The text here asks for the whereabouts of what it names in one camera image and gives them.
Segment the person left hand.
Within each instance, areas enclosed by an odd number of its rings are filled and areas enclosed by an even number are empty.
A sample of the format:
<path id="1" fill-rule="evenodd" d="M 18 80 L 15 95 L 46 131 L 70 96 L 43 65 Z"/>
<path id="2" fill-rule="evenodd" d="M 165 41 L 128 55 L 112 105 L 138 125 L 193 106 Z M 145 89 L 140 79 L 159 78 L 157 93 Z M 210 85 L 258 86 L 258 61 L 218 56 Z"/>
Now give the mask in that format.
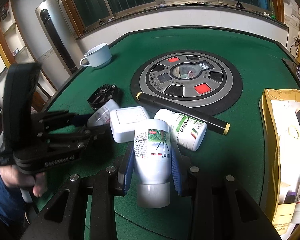
<path id="1" fill-rule="evenodd" d="M 11 165 L 1 166 L 0 176 L 7 187 L 31 187 L 35 197 L 41 197 L 47 191 L 47 179 L 44 172 L 33 177 L 21 173 Z"/>

